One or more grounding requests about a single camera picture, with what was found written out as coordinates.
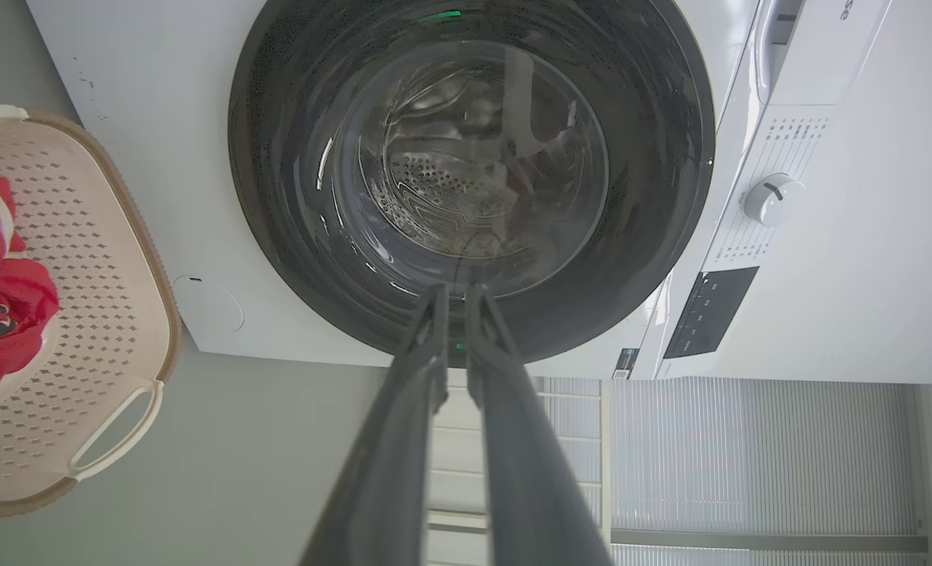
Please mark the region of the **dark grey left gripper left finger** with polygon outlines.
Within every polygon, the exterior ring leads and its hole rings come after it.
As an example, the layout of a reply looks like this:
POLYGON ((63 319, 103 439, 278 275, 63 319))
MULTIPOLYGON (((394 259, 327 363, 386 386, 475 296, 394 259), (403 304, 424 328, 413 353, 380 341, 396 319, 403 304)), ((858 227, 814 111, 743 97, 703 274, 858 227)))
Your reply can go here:
POLYGON ((425 562, 431 420, 448 397, 449 309, 445 285, 420 295, 301 564, 425 562))

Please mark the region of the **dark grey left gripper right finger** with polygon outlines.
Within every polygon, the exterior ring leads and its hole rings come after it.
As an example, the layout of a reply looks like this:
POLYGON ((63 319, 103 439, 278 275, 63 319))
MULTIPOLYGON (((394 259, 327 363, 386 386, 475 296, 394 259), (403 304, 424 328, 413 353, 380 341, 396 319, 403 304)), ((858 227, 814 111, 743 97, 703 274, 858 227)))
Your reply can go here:
POLYGON ((576 476, 496 301, 465 295, 468 390, 482 417, 494 565, 609 565, 576 476))

